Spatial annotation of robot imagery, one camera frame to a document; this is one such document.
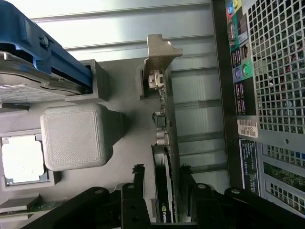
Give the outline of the green RAM stick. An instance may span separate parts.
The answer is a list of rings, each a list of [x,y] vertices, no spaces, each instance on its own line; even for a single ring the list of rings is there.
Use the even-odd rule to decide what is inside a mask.
[[[39,202],[31,206],[27,212],[34,214],[36,212],[50,211],[61,206],[65,201]]]

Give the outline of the grey 3D-printed parts rack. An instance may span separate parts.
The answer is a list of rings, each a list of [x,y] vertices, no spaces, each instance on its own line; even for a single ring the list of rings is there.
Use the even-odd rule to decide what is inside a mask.
[[[140,75],[144,58],[116,60],[99,63],[110,77],[111,97],[100,104],[108,110],[122,112],[127,127],[124,136],[113,146],[111,159],[101,167],[64,170],[60,172],[61,181],[51,187],[38,187],[23,190],[4,191],[0,183],[0,204],[10,197],[40,193],[43,200],[68,200],[90,187],[105,187],[110,191],[116,185],[131,182],[132,167],[136,164],[145,166],[144,199],[150,219],[155,222],[156,201],[155,174],[151,145],[156,142],[156,127],[152,121],[153,112],[160,108],[158,98],[139,100],[136,76]],[[28,112],[8,112],[0,114],[0,135],[24,134],[26,131],[41,130],[40,117],[49,107],[76,105],[68,102],[49,102],[31,105]],[[63,121],[56,120],[54,133],[55,149],[64,148],[85,156],[91,149],[97,150],[95,129],[92,121],[85,121],[83,114],[72,114]]]

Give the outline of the desktop computer case rear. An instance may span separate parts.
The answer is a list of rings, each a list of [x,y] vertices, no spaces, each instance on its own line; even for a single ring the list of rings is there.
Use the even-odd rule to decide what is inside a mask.
[[[229,181],[305,218],[305,0],[212,0]]]

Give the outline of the silver CPU chip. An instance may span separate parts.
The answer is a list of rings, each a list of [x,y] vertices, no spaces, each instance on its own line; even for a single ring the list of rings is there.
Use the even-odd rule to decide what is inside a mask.
[[[45,173],[42,145],[36,136],[9,137],[1,150],[6,179],[14,183],[39,181]]]

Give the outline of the hard disk in blue caddy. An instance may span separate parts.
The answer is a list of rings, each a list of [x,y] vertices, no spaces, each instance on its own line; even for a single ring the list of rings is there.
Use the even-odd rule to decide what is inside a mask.
[[[0,0],[0,103],[92,93],[92,72],[13,4]]]

